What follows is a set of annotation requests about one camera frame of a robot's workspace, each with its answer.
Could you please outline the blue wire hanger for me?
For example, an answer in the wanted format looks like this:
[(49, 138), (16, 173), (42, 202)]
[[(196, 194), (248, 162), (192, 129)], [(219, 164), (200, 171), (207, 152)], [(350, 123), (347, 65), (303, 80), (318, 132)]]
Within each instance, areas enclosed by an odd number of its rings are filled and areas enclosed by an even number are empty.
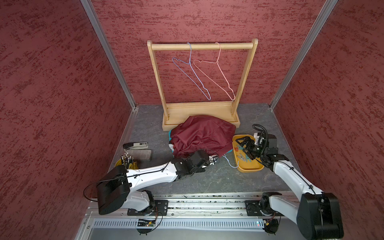
[(239, 163), (233, 155), (224, 154), (223, 158), (226, 160), (226, 162), (232, 169), (237, 169), (239, 167)]
[(172, 63), (198, 88), (198, 90), (204, 95), (206, 100), (212, 99), (210, 91), (205, 87), (204, 83), (197, 75), (194, 67), (192, 66), (192, 45), (187, 43), (189, 46), (189, 57), (188, 61), (185, 62), (176, 57), (172, 57)]

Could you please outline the maroon satin shirt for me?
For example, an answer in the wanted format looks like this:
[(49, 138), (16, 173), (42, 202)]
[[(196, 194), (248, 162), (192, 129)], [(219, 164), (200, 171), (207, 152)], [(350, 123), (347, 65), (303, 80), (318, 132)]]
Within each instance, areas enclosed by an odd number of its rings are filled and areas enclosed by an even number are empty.
[(171, 131), (175, 158), (186, 158), (199, 150), (222, 157), (232, 150), (236, 126), (213, 116), (201, 115), (188, 117)]

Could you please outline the pink wire hanger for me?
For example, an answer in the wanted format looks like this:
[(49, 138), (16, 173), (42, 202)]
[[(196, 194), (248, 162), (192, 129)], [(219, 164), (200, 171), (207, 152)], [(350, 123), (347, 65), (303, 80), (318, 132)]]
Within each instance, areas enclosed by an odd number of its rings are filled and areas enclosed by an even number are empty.
[(193, 66), (200, 72), (202, 77), (205, 77), (212, 84), (218, 87), (232, 102), (236, 99), (235, 91), (231, 87), (230, 81), (226, 77), (220, 66), (221, 44), (216, 42), (219, 47), (218, 54), (215, 60), (193, 60)]

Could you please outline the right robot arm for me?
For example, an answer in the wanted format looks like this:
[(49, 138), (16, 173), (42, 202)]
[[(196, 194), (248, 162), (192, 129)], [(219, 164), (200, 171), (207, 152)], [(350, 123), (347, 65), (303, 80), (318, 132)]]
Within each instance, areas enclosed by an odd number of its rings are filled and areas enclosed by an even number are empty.
[(295, 223), (307, 240), (342, 239), (344, 228), (340, 204), (332, 193), (325, 193), (307, 180), (289, 159), (279, 154), (276, 136), (265, 131), (254, 136), (235, 135), (234, 152), (243, 152), (245, 159), (256, 161), (279, 176), (291, 189), (298, 202), (287, 200), (281, 193), (263, 193), (259, 201), (261, 215), (266, 217), (265, 232), (274, 234), (281, 214)]

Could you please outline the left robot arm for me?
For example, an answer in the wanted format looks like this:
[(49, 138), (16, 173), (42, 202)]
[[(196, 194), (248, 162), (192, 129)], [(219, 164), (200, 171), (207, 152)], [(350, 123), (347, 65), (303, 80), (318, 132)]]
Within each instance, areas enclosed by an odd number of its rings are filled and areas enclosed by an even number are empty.
[(199, 150), (187, 158), (172, 159), (156, 167), (139, 170), (127, 170), (123, 165), (114, 167), (96, 183), (99, 214), (107, 215), (119, 209), (152, 211), (153, 195), (144, 188), (203, 173), (218, 159), (217, 154)]

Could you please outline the yellow plastic tray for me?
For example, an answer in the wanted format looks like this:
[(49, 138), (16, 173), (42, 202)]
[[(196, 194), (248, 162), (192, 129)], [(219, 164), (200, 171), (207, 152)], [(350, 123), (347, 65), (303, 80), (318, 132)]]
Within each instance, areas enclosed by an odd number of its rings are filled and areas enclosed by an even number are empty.
[[(242, 173), (254, 173), (261, 171), (264, 166), (258, 162), (259, 159), (251, 160), (242, 150), (242, 148), (236, 143), (236, 139), (242, 138), (242, 137), (251, 137), (253, 140), (254, 137), (251, 135), (234, 135), (232, 138), (232, 146), (233, 146), (233, 153), (235, 155), (235, 158), (237, 162), (239, 163), (238, 170)], [(234, 148), (238, 147), (239, 151), (235, 152)], [(242, 161), (241, 159), (237, 158), (237, 155), (242, 155), (246, 161)]]

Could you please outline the wooden clothes rack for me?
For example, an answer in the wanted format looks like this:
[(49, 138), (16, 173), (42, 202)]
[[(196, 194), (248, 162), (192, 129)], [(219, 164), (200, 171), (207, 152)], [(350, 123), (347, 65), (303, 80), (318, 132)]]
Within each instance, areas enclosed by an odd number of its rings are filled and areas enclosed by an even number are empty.
[[(204, 43), (204, 44), (154, 44), (152, 41), (147, 41), (147, 47), (150, 54), (151, 63), (153, 66), (156, 83), (158, 86), (161, 103), (163, 107), (163, 131), (170, 131), (183, 123), (190, 116), (209, 115), (225, 120), (237, 128), (241, 125), (238, 115), (238, 106), (243, 94), (246, 81), (254, 60), (254, 56), (259, 44), (258, 39), (252, 39), (249, 43)], [(156, 51), (212, 51), (212, 50), (248, 50), (247, 59), (240, 79), (238, 90), (232, 101), (221, 102), (191, 102), (191, 103), (167, 103), (160, 71), (156, 59)]]

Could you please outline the grey metal tin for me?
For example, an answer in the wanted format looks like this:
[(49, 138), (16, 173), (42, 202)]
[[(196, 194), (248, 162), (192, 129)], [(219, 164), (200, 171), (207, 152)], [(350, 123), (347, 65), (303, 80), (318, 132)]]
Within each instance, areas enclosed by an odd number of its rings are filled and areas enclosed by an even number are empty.
[(132, 156), (135, 160), (141, 162), (150, 162), (152, 159), (152, 150), (133, 150)]

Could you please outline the yellow cup with tools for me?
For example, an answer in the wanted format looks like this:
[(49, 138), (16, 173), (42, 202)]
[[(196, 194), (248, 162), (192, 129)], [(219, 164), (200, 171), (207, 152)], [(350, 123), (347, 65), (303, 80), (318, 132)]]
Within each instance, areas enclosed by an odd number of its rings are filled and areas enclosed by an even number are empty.
[(115, 166), (124, 166), (126, 170), (138, 170), (138, 163), (134, 161), (134, 158), (125, 153), (120, 157), (120, 159), (116, 162)]

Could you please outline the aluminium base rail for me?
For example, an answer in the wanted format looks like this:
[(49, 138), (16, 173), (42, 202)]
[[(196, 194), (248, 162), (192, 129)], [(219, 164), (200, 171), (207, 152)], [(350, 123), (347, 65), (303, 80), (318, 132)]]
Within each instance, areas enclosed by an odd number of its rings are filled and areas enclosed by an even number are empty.
[(83, 221), (81, 238), (87, 238), (95, 229), (264, 232), (286, 216), (279, 212), (262, 215), (260, 199), (260, 193), (156, 195), (156, 207), (149, 213), (119, 209), (104, 216), (99, 215), (97, 204), (91, 203)]

